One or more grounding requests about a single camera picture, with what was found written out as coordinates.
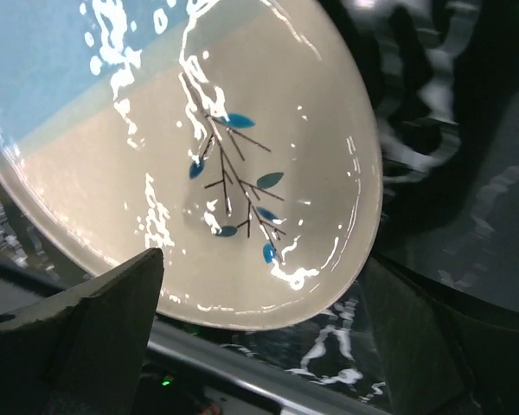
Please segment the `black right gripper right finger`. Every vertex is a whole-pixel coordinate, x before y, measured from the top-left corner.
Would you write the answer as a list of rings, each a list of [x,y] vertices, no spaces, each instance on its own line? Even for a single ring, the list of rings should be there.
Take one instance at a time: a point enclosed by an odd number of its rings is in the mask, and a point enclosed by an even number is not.
[[[370,258],[359,278],[396,414],[519,414],[519,313]]]

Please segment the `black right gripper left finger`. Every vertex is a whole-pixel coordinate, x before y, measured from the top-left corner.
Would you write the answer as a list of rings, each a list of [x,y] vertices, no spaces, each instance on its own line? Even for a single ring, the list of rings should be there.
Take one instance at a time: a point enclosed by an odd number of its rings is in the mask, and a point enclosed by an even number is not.
[[[163,252],[0,315],[0,414],[128,414],[155,318]]]

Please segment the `cream and light blue plate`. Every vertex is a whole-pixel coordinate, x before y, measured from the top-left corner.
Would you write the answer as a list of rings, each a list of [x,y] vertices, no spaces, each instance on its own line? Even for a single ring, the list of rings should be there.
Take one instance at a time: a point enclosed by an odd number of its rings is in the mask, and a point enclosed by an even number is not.
[[[0,183],[93,275],[160,248],[160,313],[278,329],[358,277],[381,150],[318,1],[0,1]]]

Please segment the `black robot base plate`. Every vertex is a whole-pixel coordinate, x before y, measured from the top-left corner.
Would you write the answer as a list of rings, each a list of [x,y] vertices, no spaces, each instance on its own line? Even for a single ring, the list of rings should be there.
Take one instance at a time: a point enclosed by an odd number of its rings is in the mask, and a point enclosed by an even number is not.
[[[76,286],[54,281],[36,271],[24,270],[1,258],[0,280],[35,296],[35,303]],[[235,389],[244,400],[270,401],[284,411],[298,414],[376,413],[376,408],[371,405],[214,345],[167,324],[156,315],[143,363],[145,360],[153,361],[168,372],[176,372],[179,377],[194,377],[223,391]]]

